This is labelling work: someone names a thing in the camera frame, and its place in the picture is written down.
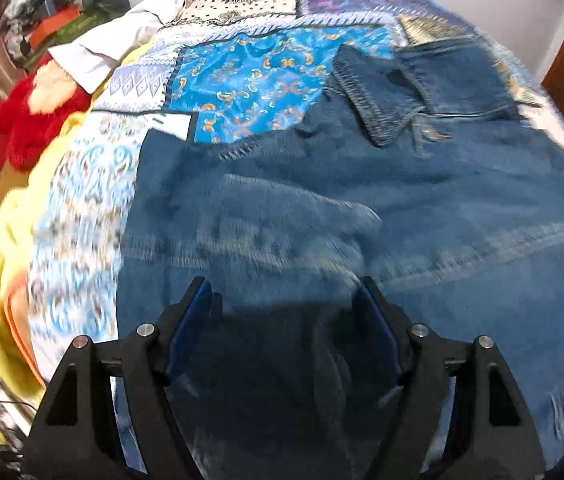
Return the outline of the pile of clothes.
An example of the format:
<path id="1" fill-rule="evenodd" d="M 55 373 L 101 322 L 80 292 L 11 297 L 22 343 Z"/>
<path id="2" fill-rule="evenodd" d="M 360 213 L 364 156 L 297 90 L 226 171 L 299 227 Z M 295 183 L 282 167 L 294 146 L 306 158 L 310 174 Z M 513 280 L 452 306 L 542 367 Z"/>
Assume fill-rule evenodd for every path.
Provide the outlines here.
<path id="1" fill-rule="evenodd" d="M 29 38 L 36 26 L 55 14 L 54 0 L 11 0 L 0 18 L 0 37 L 16 66 L 23 66 L 34 47 Z"/>

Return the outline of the blue denim jacket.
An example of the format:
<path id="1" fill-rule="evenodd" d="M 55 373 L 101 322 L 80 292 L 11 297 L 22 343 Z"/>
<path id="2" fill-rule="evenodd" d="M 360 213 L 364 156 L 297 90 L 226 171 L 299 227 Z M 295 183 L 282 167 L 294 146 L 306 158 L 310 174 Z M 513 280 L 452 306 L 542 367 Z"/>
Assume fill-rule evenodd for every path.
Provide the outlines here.
<path id="1" fill-rule="evenodd" d="M 494 338 L 544 458 L 564 455 L 564 150 L 487 52 L 340 47 L 318 99 L 231 144 L 149 132 L 122 238 L 127 333 L 207 278 L 222 308 L 169 400 L 209 479 L 358 479 L 397 400 L 352 324 L 382 295 L 440 336 Z"/>

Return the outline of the red plush toy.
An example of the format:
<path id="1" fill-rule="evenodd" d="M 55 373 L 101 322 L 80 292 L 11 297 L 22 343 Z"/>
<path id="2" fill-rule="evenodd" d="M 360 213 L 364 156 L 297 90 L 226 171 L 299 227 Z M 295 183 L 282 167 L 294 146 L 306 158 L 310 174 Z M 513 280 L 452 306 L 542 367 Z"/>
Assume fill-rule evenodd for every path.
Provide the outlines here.
<path id="1" fill-rule="evenodd" d="M 32 170 L 69 115 L 91 103 L 88 93 L 51 55 L 21 79 L 0 103 L 0 169 Z"/>

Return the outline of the patchwork blue bedspread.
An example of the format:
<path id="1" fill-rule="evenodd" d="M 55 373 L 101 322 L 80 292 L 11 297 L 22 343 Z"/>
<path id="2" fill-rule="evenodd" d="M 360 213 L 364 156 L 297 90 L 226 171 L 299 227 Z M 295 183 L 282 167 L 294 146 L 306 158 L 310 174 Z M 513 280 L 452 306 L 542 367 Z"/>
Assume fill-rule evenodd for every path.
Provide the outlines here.
<path id="1" fill-rule="evenodd" d="M 537 79 L 507 48 L 432 0 L 184 0 L 138 59 L 139 85 L 124 109 L 146 119 L 145 136 L 231 144 L 301 122 L 340 47 L 388 60 L 400 49 L 447 39 L 482 47 L 523 122 L 564 150 L 564 118 Z M 195 349 L 221 308 L 212 289 L 212 312 L 191 359 L 167 388 L 183 437 L 169 393 L 189 385 Z M 535 479 L 564 477 L 564 455 L 544 461 Z"/>

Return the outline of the yellow blanket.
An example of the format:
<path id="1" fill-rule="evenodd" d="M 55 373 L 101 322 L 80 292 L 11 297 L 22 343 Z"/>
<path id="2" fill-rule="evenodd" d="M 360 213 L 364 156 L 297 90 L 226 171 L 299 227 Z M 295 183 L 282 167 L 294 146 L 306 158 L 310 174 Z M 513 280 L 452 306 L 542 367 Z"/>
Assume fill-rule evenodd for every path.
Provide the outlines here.
<path id="1" fill-rule="evenodd" d="M 136 194 L 144 117 L 124 103 L 138 88 L 131 50 L 68 116 L 24 188 L 0 206 L 0 382 L 38 403 L 70 341 L 122 334 L 122 236 Z"/>

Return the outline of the white shirt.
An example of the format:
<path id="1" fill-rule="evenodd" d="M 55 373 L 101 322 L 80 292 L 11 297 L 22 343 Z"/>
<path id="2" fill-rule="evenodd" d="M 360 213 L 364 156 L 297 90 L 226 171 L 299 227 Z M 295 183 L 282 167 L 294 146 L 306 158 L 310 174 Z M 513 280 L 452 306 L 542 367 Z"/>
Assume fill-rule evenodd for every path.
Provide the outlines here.
<path id="1" fill-rule="evenodd" d="M 55 62 L 93 94 L 127 53 L 150 41 L 184 0 L 142 0 L 120 18 L 89 29 L 70 44 L 50 47 Z"/>

